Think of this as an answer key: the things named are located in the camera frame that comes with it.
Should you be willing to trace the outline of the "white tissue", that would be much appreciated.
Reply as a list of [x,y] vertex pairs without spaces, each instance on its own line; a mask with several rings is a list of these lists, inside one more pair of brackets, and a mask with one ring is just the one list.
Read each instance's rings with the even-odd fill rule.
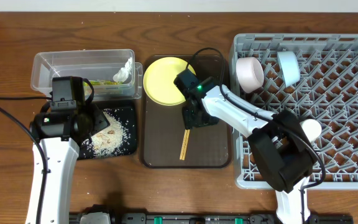
[[114,76],[114,82],[121,82],[124,83],[128,78],[129,75],[132,74],[132,57],[130,57],[127,62],[125,63],[124,67],[122,67]]

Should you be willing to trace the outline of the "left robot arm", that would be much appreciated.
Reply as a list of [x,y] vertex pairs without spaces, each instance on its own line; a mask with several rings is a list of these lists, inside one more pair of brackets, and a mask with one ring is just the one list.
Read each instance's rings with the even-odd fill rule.
[[71,183],[81,144],[109,121],[85,95],[81,77],[52,80],[52,98],[30,123],[34,174],[26,223],[68,223]]

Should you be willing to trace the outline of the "light blue bowl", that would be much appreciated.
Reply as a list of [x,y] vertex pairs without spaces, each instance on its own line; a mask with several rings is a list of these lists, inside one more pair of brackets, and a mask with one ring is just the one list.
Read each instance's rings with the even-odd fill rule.
[[282,78],[286,87],[300,81],[300,69],[294,52],[278,52],[278,64],[282,72]]

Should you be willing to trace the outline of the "green orange snack wrapper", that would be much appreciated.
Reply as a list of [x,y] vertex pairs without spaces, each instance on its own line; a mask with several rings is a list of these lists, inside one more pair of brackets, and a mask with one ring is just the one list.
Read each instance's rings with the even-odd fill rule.
[[90,80],[89,82],[92,84],[96,94],[120,92],[127,87],[123,82],[109,80]]

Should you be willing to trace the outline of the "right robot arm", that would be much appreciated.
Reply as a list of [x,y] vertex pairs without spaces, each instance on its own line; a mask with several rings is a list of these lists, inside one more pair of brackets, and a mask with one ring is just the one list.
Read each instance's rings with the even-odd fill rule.
[[308,179],[318,161],[305,127],[314,121],[301,122],[289,111],[275,114],[262,110],[232,93],[225,85],[209,77],[200,81],[189,69],[173,81],[185,97],[182,109],[186,129],[201,128],[224,121],[242,133],[259,173],[275,191],[277,217],[282,223],[307,223],[310,211],[305,199]]

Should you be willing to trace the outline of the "pink white bowl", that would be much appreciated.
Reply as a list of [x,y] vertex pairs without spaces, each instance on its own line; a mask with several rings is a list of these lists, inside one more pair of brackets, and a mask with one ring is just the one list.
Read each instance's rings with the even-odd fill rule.
[[246,93],[252,93],[264,84],[264,72],[255,57],[239,58],[236,62],[236,76]]

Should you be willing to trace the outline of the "yellow plate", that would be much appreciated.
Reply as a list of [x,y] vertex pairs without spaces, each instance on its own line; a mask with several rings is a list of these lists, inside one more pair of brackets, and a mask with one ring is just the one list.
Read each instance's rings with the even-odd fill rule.
[[185,97],[174,85],[174,79],[184,71],[187,61],[178,57],[163,57],[152,62],[144,74],[143,86],[147,96],[164,106],[185,102]]

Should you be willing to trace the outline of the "small pale green cup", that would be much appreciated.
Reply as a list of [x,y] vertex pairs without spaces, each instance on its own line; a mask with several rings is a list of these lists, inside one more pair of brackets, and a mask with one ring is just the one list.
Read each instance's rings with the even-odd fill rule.
[[315,141],[322,132],[322,127],[315,119],[306,119],[300,123],[309,142]]

